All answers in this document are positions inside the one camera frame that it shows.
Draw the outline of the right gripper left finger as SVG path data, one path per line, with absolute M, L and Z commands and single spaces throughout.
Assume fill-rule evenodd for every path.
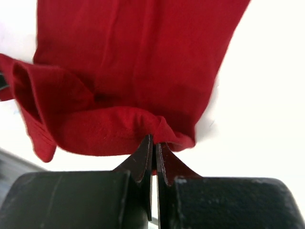
M 152 219 L 153 137 L 111 171 L 31 172 L 0 208 L 3 229 L 146 229 Z

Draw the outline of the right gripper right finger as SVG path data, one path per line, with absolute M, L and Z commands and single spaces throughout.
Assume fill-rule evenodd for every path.
M 305 221 L 280 180 L 202 177 L 166 143 L 155 146 L 161 229 L 302 229 Z

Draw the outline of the dark red t shirt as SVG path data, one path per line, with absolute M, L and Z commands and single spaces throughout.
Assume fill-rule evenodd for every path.
M 0 56 L 35 154 L 195 146 L 246 0 L 40 0 L 33 63 Z

